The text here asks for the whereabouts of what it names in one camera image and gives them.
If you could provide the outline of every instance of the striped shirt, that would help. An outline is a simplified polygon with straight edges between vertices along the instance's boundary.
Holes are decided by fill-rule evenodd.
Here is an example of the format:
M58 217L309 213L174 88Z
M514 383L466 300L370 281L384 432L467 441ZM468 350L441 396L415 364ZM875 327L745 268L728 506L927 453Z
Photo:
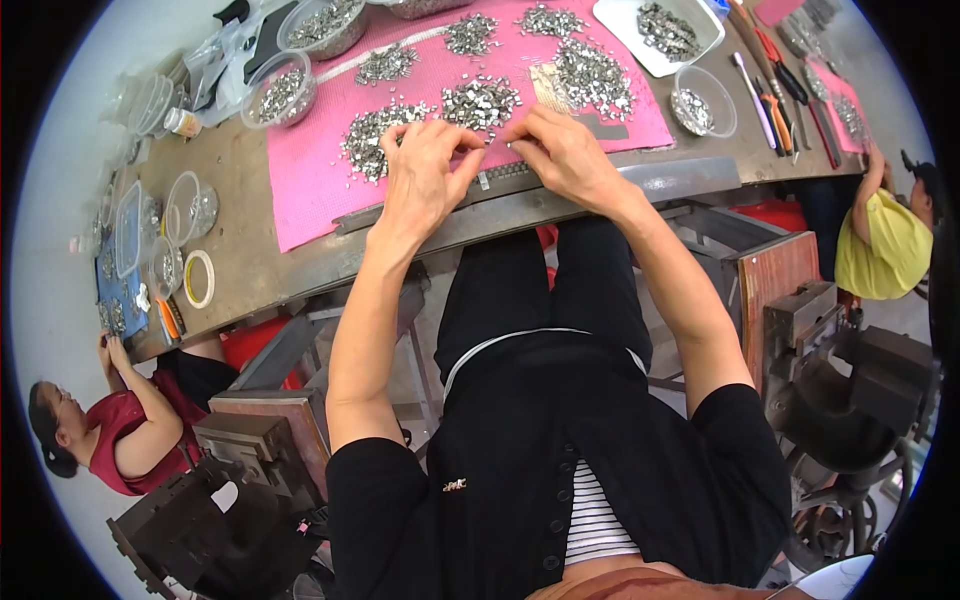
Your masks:
M580 459L573 474L573 514L566 534L564 565L618 554L639 554L587 461Z

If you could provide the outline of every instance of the workbench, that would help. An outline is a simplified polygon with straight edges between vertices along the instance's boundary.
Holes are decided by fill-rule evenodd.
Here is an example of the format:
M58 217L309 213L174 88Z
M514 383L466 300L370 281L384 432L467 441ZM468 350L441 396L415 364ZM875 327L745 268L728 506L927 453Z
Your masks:
M745 5L755 3L746 0ZM791 157L777 157L766 145L750 94L731 62L731 54L740 52L751 76L759 75L760 71L729 20L725 27L723 42L696 64L713 74L731 94L737 112L733 136L720 139L688 133L670 113L673 77L654 79L644 72L676 145L669 150L614 153L611 154L614 165L621 168L629 180L639 184L654 204L741 185L862 172L859 156L843 152L841 167L830 168L808 108L803 108L801 115L813 150L802 151L796 164ZM780 45L788 68L801 73L801 62L786 52L777 34L763 25L760 27ZM321 108L323 101L321 92L317 108ZM791 118L796 118L794 107L788 110ZM207 235L188 242L183 248L184 256L196 249L207 251L216 273L215 293L207 308L193 308L182 288L174 294L187 329L184 340L291 300L342 287L356 276L363 257L366 229L343 235L331 233L288 253L279 251L263 130L247 129L239 117L234 117L190 141L168 135L154 141L149 160L139 165L138 174L148 193L165 199L174 180L187 170L196 172L201 181L216 189L220 214ZM542 187L506 194L454 211L426 241L418 256L583 212L579 206ZM135 362L169 349L153 310L148 327L133 335L131 341Z

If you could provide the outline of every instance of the yellow shirt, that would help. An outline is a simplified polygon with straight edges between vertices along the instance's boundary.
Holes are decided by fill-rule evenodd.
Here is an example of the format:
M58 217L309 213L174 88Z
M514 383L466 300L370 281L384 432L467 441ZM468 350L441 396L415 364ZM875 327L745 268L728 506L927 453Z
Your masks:
M853 230L851 213L837 238L837 286L873 300L905 296L930 267L933 233L882 188L867 201L869 246Z

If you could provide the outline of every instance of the wooden table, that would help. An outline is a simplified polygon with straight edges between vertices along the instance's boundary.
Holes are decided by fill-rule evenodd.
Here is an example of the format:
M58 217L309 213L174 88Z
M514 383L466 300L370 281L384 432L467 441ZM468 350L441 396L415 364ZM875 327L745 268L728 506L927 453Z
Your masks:
M750 94L730 56L739 51L752 76L759 75L759 69L729 21L726 29L723 43L698 60L697 65L712 73L733 97L737 111L736 133L718 139L696 137L686 132L669 111L673 77L654 79L647 76L667 126L677 140L676 148L661 152L616 153L612 155L614 164L618 167L664 164L691 158L729 156L735 160L741 184L861 172L858 157L847 153L842 153L840 169L830 168L807 108L803 108L802 118L813 150L803 151L796 164L791 164L792 158L777 157L766 145ZM780 45L787 66L800 75L800 62L786 52L775 32L768 30L767 33ZM789 107L789 114L796 118L793 106ZM263 131L248 130L238 117L234 117L189 142L169 135L155 141L150 159L138 169L144 188L161 199L166 198L174 180L186 170L195 171L201 181L213 185L220 198L220 214L213 230L203 238L189 242L183 249L184 256L195 249L206 250L216 270L216 291L207 308L194 309L182 288L174 295L186 324L187 338L235 323L266 308L348 284L356 276L363 256L365 230L346 235L330 234L291 252L280 253ZM578 206L542 188L487 200L451 214L420 254L558 221L581 211ZM137 362L168 349L154 311L150 317L148 327L132 336L132 358Z

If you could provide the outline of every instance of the pink cloth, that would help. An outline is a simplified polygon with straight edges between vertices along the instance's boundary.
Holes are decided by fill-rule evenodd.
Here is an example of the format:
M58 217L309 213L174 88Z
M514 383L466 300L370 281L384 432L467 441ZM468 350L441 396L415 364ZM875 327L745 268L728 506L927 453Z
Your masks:
M773 27L803 3L804 0L763 0L754 9L754 14L764 25Z
M630 137L625 140L602 141L607 152L653 148L674 142L673 136L663 121L660 107L640 72L636 61L626 47L593 17L593 0L567 0L551 2L551 8L564 7L578 13L591 27L585 27L576 37L587 43L605 44L611 56L630 69L636 95L634 121L624 125ZM274 220L276 239L281 252L288 252L334 230L332 219L361 208L383 202L386 178L379 185L353 180L350 164L340 158L340 142L356 113L379 110L390 104L392 98L398 103L416 104L423 100L428 106L440 103L441 88L454 87L475 79L478 72L510 78L511 87L519 89L522 107L514 110L511 121L523 117L536 102L533 84L530 82L530 60L520 57L540 57L550 62L559 40L552 36L521 36L514 21L523 11L532 6L528 0L477 0L462 9L442 12L416 21L404 21L393 17L385 8L367 6L370 27L360 41L346 54L333 60L314 64L314 73L322 74L347 60L373 48L388 45L413 34L448 25L463 16L481 12L500 20L493 40L502 42L492 52L476 61L470 57L457 56L448 51L443 36L434 36L412 44L422 62L415 62L412 77L398 82L378 82L376 87L356 85L353 78L357 69L351 68L320 84L317 103L297 125L287 130L267 131L267 158L270 164L270 182L274 192ZM588 36L595 38L589 42ZM587 108L584 112L593 111ZM497 135L501 130L494 128ZM488 169L512 162L519 157L497 138L488 146L482 168Z
M832 71L822 64L813 60L807 60L807 64L813 67L813 70L816 71L820 79L823 80L831 100L835 100L839 96L847 96L847 98L853 102L853 105L860 113L860 118L863 119L863 124L867 126L867 132L869 132L870 126L867 125L867 116L863 113L863 107L860 106L860 99L856 97L856 92L853 91L853 87L834 75ZM840 150L856 153L868 152L870 150L869 147L864 147L863 144L856 143L853 141L853 138L850 137L850 134L847 133L847 126L840 120L840 115L837 114L836 109L833 107L833 102L827 102L826 104L827 112L830 115L830 124L833 127L833 134L840 144Z

